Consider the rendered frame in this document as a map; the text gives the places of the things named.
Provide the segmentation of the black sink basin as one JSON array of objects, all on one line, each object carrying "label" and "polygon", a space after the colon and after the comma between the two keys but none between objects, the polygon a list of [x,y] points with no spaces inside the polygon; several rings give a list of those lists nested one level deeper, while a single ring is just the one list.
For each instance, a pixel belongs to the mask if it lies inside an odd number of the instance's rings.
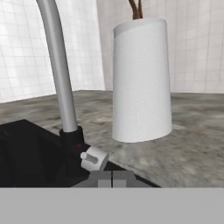
[{"label": "black sink basin", "polygon": [[[74,146],[80,164],[81,153],[90,146],[85,141]],[[104,171],[111,172],[113,187],[113,171],[127,170],[108,161]],[[75,187],[90,172],[80,166],[72,176],[67,175],[60,133],[55,135],[27,120],[0,124],[0,187]],[[135,176],[149,187],[158,186]]]}]

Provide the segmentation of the grey sink faucet spout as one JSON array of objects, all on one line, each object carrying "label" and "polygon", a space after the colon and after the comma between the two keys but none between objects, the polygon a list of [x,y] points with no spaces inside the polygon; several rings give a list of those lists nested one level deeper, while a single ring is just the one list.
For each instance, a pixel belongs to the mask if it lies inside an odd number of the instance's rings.
[{"label": "grey sink faucet spout", "polygon": [[53,80],[58,97],[62,123],[60,137],[66,156],[66,174],[72,176],[80,167],[74,146],[84,141],[82,129],[78,127],[67,54],[61,27],[60,14],[55,0],[36,0],[45,28],[45,37],[50,55]]}]

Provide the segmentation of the brown wooden towel holder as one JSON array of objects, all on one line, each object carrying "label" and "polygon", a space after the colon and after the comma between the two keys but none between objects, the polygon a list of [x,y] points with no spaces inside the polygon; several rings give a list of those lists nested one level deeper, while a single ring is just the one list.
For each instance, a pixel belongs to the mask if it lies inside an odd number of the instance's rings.
[{"label": "brown wooden towel holder", "polygon": [[143,17],[142,1],[138,0],[138,3],[135,3],[134,0],[129,0],[129,4],[133,12],[132,18],[134,20],[142,18]]}]

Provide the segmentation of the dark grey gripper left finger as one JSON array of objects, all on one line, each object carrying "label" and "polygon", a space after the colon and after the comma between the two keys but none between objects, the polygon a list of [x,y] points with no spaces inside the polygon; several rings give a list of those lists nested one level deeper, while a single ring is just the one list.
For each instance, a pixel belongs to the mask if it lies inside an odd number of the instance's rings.
[{"label": "dark grey gripper left finger", "polygon": [[110,188],[111,187],[110,171],[91,171],[86,180],[75,185],[76,188]]}]

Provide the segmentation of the white paper towel roll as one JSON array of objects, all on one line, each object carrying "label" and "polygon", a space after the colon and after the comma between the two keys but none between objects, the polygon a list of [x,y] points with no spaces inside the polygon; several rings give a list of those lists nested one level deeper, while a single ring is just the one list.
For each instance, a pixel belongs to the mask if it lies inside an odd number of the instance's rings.
[{"label": "white paper towel roll", "polygon": [[172,132],[167,23],[144,18],[114,29],[113,130],[122,143],[139,143]]}]

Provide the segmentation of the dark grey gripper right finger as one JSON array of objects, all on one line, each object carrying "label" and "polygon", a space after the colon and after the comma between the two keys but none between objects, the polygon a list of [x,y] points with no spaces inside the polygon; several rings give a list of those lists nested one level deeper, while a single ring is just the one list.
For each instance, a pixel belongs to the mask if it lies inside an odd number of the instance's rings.
[{"label": "dark grey gripper right finger", "polygon": [[149,185],[137,180],[133,171],[113,171],[113,187],[142,188],[149,187]]}]

